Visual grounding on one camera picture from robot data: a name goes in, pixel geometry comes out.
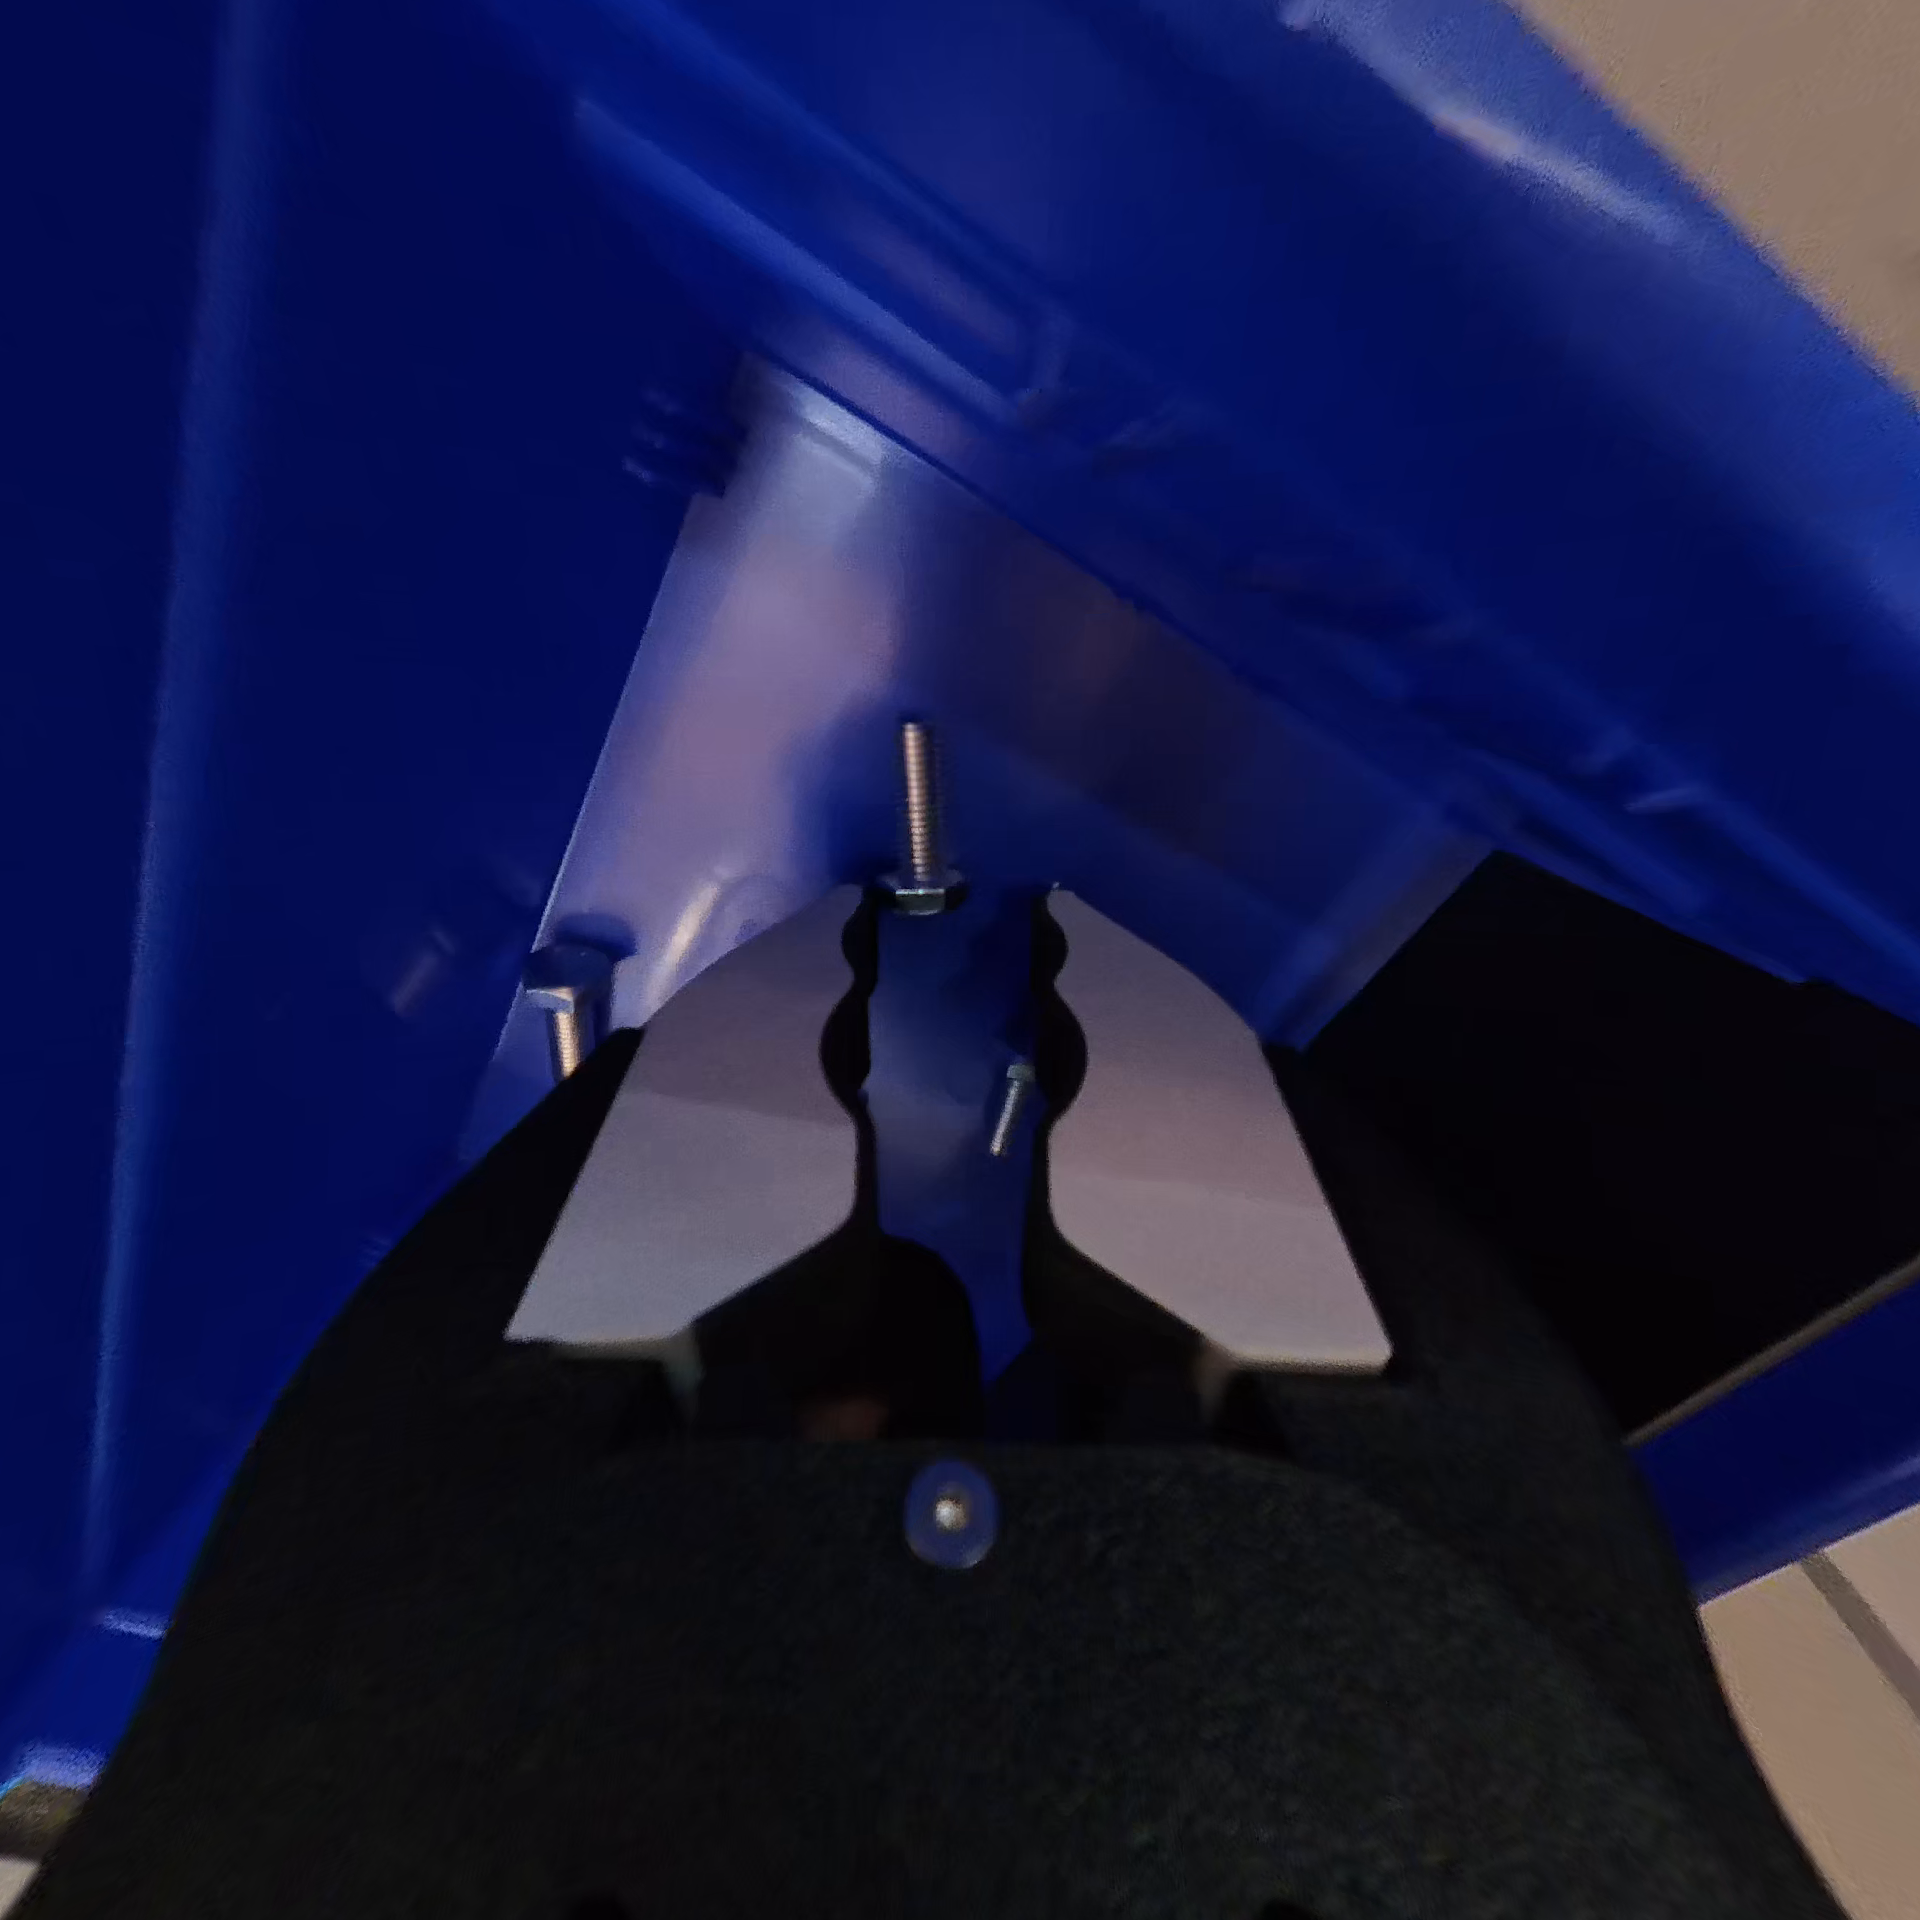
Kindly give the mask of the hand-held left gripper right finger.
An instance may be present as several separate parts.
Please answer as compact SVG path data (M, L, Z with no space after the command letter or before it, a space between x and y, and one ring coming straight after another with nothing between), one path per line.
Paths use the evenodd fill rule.
M1389 1333L1253 1027L1064 887L1032 926L1032 1333L1102 1383L1374 1381Z

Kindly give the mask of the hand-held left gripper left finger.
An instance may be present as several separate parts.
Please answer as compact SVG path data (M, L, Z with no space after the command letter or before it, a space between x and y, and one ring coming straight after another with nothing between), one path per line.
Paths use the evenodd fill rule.
M735 946L642 1029L505 1339L680 1385L824 1361L878 1290L857 885Z

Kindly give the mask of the blue plastic parts bin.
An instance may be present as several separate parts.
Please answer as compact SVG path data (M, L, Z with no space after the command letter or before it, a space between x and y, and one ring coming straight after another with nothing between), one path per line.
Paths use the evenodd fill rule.
M1061 879L1263 1037L1489 854L1914 1027L1914 323L1653 87L1743 5L3 5L3 1790L610 1017L895 857L879 1218L998 1377ZM1914 1259L1627 1430L1914 1508Z

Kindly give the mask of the black bin divider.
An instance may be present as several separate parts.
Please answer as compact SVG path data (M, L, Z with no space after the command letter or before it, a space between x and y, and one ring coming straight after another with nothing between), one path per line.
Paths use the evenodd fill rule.
M1635 1433L1914 1259L1914 1027L1488 854L1312 1068Z

